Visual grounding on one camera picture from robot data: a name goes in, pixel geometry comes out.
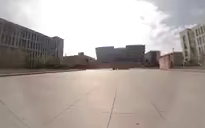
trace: cloud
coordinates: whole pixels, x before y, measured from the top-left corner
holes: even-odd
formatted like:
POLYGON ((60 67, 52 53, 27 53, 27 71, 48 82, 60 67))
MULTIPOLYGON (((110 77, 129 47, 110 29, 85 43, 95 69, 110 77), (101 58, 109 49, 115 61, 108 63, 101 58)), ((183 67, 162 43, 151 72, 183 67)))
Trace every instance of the cloud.
POLYGON ((168 25, 196 24, 205 18, 205 0, 146 0, 170 16, 168 25))
POLYGON ((34 28, 37 3, 35 0, 0 0, 0 17, 34 28))

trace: gray building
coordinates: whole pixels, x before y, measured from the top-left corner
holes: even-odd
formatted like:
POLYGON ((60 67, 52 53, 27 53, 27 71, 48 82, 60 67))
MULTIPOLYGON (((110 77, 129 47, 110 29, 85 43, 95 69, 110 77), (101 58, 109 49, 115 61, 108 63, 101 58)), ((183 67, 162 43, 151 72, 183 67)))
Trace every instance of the gray building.
POLYGON ((96 48, 97 60, 103 63, 109 63, 114 60, 114 47, 98 47, 96 48))
POLYGON ((146 66, 158 66, 160 58, 160 51, 149 51, 145 54, 146 66))
POLYGON ((96 48, 97 60, 102 63, 134 62, 143 63, 145 45, 127 45, 125 48, 113 46, 96 48))
POLYGON ((127 45, 126 54, 130 61, 143 62, 145 55, 145 45, 127 45))
POLYGON ((0 18, 0 68, 60 64, 63 39, 48 37, 0 18))

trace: distant building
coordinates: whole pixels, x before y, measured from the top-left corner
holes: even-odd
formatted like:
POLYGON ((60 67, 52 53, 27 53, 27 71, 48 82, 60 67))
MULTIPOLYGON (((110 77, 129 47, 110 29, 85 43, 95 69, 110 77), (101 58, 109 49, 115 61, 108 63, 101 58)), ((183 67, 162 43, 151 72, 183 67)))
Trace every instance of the distant building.
POLYGON ((127 45, 127 58, 132 62, 144 62, 145 45, 127 45))
POLYGON ((159 66, 160 51, 149 51, 145 54, 145 66, 159 66))
POLYGON ((205 21, 180 33, 185 63, 205 64, 205 21))
POLYGON ((102 63, 112 62, 114 59, 114 47, 98 47, 96 48, 97 60, 102 63))
POLYGON ((96 48, 97 60, 102 63, 134 62, 143 63, 145 45, 127 45, 125 48, 113 46, 96 48))
POLYGON ((64 56, 62 64, 71 68, 89 68, 90 66, 94 66, 96 64, 96 60, 92 57, 84 55, 82 52, 74 56, 64 56))
POLYGON ((183 66, 182 52, 173 52, 165 54, 159 58, 160 69, 170 69, 177 66, 183 66))
POLYGON ((60 64, 63 39, 48 37, 0 18, 0 68, 60 64))

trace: white building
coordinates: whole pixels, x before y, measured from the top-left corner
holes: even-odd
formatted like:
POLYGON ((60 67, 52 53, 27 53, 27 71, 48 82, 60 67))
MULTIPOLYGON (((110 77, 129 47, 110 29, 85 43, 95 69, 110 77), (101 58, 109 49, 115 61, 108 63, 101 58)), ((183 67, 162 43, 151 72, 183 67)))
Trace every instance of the white building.
POLYGON ((180 32, 185 63, 205 62, 205 22, 180 32))
POLYGON ((46 61, 59 64, 63 39, 0 18, 0 68, 35 68, 46 61))

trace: glass window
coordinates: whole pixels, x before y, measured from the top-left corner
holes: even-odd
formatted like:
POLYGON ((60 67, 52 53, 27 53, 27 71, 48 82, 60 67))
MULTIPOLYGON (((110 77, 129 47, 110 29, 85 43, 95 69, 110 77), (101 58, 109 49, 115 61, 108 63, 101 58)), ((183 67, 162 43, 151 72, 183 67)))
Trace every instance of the glass window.
POLYGON ((195 30, 196 36, 198 36, 198 29, 195 30))
POLYGON ((200 30, 201 30, 201 34, 203 34, 203 27, 201 27, 200 30))

